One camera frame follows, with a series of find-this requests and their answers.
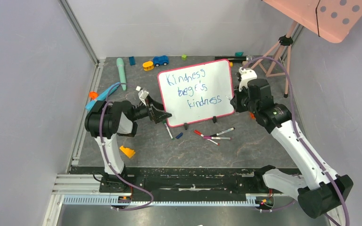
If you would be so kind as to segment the pink framed whiteboard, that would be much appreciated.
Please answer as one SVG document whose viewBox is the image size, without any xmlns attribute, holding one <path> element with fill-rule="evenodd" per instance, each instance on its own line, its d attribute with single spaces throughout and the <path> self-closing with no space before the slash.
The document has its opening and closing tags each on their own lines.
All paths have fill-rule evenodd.
<svg viewBox="0 0 362 226">
<path fill-rule="evenodd" d="M 157 80 L 165 111 L 172 114 L 167 119 L 172 128 L 234 113 L 225 97 L 234 96 L 226 59 L 162 71 Z"/>
</svg>

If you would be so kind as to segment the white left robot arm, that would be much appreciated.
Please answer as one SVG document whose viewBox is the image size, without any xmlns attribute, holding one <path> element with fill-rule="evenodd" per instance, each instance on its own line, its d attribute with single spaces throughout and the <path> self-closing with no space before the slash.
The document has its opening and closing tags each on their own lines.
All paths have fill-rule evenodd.
<svg viewBox="0 0 362 226">
<path fill-rule="evenodd" d="M 172 117 L 164 105 L 147 96 L 138 105 L 130 101 L 98 100 L 88 111 L 84 121 L 87 132 L 97 142 L 103 161 L 103 184 L 111 185 L 123 192 L 129 187 L 129 179 L 124 176 L 125 163 L 120 156 L 118 137 L 134 137 L 137 133 L 137 120 L 148 117 L 158 124 Z"/>
</svg>

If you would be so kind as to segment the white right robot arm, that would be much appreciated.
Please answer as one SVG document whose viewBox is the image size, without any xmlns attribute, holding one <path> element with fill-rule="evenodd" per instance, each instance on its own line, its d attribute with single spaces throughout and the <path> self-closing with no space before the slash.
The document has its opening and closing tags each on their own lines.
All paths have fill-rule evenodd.
<svg viewBox="0 0 362 226">
<path fill-rule="evenodd" d="M 311 218 L 342 206 L 353 187 L 348 175 L 340 176 L 314 150 L 301 132 L 294 114 L 274 102 L 266 79 L 241 80 L 230 101 L 236 112 L 250 112 L 256 122 L 287 151 L 301 172 L 292 176 L 268 165 L 255 172 L 254 188 L 259 192 L 275 189 L 296 200 Z"/>
</svg>

